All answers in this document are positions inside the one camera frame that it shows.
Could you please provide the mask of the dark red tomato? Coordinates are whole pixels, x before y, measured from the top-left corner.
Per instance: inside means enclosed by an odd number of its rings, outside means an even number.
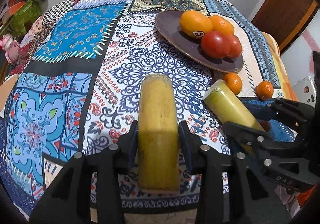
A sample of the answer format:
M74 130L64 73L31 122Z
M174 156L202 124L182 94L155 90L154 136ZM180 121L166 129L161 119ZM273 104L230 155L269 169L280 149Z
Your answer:
M207 56L215 59L227 57L231 50L227 38L218 31L206 33L201 38L200 46Z

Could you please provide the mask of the brown wooden wardrobe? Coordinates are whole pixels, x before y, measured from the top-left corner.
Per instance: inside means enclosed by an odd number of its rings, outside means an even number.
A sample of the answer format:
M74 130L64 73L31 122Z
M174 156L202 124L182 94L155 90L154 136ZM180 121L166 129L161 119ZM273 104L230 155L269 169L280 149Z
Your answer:
M316 0L265 0L252 23L276 40L282 54L306 29L318 10Z

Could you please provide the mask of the green cardboard box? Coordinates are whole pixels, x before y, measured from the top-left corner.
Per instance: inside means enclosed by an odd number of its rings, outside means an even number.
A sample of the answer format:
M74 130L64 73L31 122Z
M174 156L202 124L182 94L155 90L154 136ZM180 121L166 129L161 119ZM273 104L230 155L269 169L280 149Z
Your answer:
M9 19L10 33L20 41L40 16L42 16L42 12L38 3L33 0L28 0L17 10L11 19Z

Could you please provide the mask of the large orange with sticker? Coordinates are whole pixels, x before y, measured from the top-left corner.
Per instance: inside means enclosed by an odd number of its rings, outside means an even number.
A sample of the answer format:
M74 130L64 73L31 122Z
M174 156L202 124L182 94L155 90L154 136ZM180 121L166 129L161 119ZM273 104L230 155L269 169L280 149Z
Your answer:
M195 10L182 13L179 23L183 33L192 38L202 38L206 33L213 31L211 20Z

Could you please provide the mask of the dark red jujube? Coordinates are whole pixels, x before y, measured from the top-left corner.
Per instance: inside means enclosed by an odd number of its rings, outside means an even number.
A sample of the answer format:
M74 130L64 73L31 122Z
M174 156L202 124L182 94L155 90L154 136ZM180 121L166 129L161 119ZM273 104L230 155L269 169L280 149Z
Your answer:
M269 121L259 121L259 124L262 126L265 132L269 132L271 130L271 124Z

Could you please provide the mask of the small mandarin orange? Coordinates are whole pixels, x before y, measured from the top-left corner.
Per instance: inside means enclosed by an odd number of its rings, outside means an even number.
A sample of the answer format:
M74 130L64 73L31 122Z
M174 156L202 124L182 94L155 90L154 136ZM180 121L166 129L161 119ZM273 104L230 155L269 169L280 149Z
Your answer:
M227 73L224 75L223 80L227 87L231 89L234 95L238 95L242 90L242 80L236 73Z
M265 101L272 97L274 88L271 82L262 81L256 86L255 92L260 100Z

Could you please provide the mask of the pink rabbit toy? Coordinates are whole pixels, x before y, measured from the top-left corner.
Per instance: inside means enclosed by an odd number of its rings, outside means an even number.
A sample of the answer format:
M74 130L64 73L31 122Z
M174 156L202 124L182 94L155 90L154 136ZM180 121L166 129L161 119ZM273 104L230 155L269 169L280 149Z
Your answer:
M11 34L4 34L1 39L1 49L5 52L5 58L11 65L15 65L19 55L20 44L14 40Z

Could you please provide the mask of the blue patchwork patterned cloth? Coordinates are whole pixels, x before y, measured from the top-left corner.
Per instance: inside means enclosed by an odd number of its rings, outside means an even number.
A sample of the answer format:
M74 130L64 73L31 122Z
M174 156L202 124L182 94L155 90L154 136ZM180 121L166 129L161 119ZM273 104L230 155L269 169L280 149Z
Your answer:
M117 142L138 118L145 76L167 75L177 119L217 151L229 148L202 97L212 72L191 60L157 31L164 10L196 10L230 21L243 50L241 97L269 81L283 97L262 32L228 0L67 0L43 17L28 41L28 63L18 75L1 117L1 181L25 218L78 151L95 154Z

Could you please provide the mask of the yellow sugarcane piece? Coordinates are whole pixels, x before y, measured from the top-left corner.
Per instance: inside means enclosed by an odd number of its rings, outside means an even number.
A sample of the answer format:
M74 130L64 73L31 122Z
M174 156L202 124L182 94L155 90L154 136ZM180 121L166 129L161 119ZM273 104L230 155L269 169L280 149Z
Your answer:
M215 81L205 92L202 100L219 120L220 125L233 122L265 132L260 123L223 80Z
M138 183L143 192L169 194L180 188L178 124L170 78L142 81L138 110Z

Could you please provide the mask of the white sliding wardrobe door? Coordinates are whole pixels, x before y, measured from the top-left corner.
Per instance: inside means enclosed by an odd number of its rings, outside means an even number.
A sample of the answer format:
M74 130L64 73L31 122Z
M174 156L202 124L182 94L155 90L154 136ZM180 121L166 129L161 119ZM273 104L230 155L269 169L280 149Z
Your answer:
M292 87L306 76L314 78L312 52L319 51L319 40L320 20L318 10L306 29L281 55Z

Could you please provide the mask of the dark purple round plate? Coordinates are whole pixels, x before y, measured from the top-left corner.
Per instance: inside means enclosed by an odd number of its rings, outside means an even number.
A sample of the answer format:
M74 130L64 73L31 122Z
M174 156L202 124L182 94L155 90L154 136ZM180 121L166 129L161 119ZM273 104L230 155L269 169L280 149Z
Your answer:
M163 38L185 56L208 69L221 73L238 73L244 65L243 57L213 59L207 56L200 46L199 39L182 32L179 23L182 13L182 11L167 10L157 14L155 25Z

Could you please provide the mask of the orange yellow blanket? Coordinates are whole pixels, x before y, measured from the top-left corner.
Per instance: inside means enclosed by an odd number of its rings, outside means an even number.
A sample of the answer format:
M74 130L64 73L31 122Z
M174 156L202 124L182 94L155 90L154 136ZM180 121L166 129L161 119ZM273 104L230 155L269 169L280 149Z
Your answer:
M266 38L270 49L284 98L292 101L298 101L296 94L291 87L285 66L281 60L280 50L276 40L265 32L262 32L262 34Z

